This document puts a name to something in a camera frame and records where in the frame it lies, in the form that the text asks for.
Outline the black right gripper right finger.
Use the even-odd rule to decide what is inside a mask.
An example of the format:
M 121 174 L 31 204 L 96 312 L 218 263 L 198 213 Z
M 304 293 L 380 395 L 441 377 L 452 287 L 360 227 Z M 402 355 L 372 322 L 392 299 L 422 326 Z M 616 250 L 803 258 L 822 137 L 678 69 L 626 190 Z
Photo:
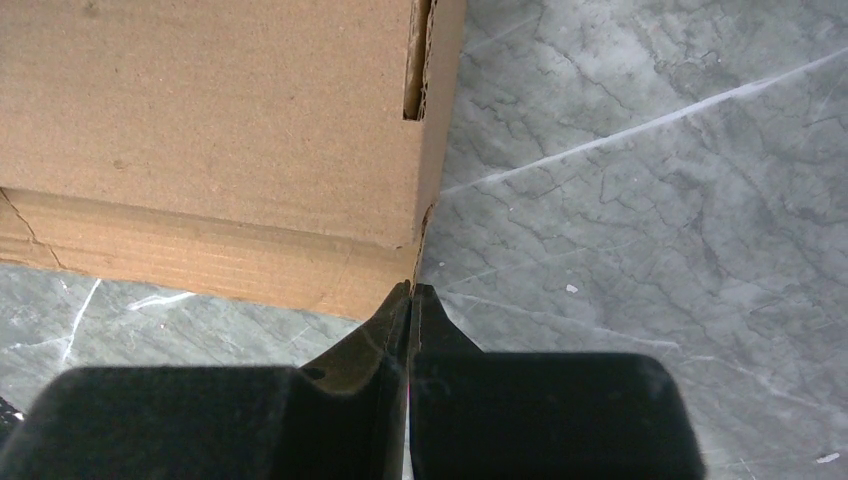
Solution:
M 410 311 L 418 479 L 702 479 L 676 383 L 655 358 L 486 352 L 418 285 Z

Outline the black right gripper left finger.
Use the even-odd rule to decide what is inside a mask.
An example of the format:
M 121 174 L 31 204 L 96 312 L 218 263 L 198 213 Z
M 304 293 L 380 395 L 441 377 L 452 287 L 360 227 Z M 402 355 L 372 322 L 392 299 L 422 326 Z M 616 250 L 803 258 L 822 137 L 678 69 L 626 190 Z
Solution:
M 412 303 L 301 367 L 84 367 L 53 380 L 1 450 L 5 479 L 398 479 Z

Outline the brown cardboard box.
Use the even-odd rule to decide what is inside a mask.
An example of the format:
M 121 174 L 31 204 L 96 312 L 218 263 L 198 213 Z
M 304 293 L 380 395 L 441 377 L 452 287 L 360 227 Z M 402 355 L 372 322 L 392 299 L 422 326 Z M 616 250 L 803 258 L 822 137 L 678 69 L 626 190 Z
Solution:
M 462 1 L 5 1 L 1 259 L 365 320 L 416 278 Z

